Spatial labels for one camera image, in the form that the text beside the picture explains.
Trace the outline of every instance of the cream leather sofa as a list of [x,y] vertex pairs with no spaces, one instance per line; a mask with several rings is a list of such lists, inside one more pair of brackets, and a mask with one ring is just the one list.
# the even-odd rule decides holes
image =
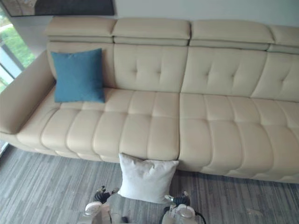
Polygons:
[[[299,28],[55,17],[0,95],[0,138],[31,152],[299,183]],[[55,103],[49,54],[103,49],[106,103]]]

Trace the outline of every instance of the painting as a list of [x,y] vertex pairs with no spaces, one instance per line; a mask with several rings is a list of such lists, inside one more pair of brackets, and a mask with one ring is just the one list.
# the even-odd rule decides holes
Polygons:
[[10,16],[114,15],[112,0],[0,0]]

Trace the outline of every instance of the headrest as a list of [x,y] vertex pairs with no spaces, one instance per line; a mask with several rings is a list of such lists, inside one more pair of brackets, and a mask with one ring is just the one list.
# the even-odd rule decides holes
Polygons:
[[299,27],[270,26],[275,44],[268,51],[299,54]]
[[186,46],[190,23],[185,20],[123,18],[113,29],[115,43]]
[[192,22],[190,46],[266,50],[274,43],[271,31],[261,23],[236,20]]
[[100,17],[55,16],[45,30],[50,41],[113,43],[116,20]]

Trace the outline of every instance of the white pillow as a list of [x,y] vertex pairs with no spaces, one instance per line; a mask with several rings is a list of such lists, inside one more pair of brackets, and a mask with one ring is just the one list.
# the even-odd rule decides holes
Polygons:
[[118,191],[123,197],[153,203],[166,203],[171,179],[178,161],[140,160],[119,154],[122,185]]

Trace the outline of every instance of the greenery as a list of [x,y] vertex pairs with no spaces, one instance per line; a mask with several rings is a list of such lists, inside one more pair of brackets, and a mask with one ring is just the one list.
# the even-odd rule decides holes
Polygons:
[[2,8],[0,7],[0,27],[5,26],[7,24],[9,24],[10,21],[8,20],[8,18],[5,16],[4,11],[2,10]]
[[34,61],[34,55],[31,53],[14,27],[9,27],[3,30],[0,33],[0,39],[4,41],[6,46],[11,50],[16,58],[19,59],[25,68]]
[[8,86],[8,83],[0,77],[0,93]]

